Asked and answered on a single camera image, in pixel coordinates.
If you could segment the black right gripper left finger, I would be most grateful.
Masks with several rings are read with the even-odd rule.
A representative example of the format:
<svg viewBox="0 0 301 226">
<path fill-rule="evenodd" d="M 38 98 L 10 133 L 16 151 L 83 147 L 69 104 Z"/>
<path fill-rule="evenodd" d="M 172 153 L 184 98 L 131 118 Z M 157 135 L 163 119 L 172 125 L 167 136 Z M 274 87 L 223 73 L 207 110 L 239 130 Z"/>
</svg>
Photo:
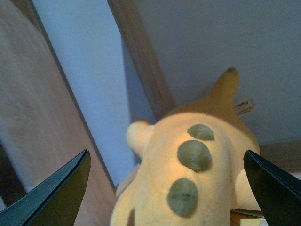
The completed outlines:
<svg viewBox="0 0 301 226">
<path fill-rule="evenodd" d="M 0 213 L 2 226 L 72 226 L 81 206 L 91 157 L 84 150 Z"/>
</svg>

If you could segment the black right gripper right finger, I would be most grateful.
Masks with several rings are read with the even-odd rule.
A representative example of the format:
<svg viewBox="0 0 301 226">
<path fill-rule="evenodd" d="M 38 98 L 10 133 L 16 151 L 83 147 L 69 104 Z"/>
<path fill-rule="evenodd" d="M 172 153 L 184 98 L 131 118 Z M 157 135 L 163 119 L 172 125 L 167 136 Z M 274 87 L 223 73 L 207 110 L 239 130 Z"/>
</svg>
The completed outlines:
<svg viewBox="0 0 301 226">
<path fill-rule="evenodd" d="M 301 224 L 301 181 L 251 150 L 244 155 L 251 190 L 269 226 Z"/>
</svg>

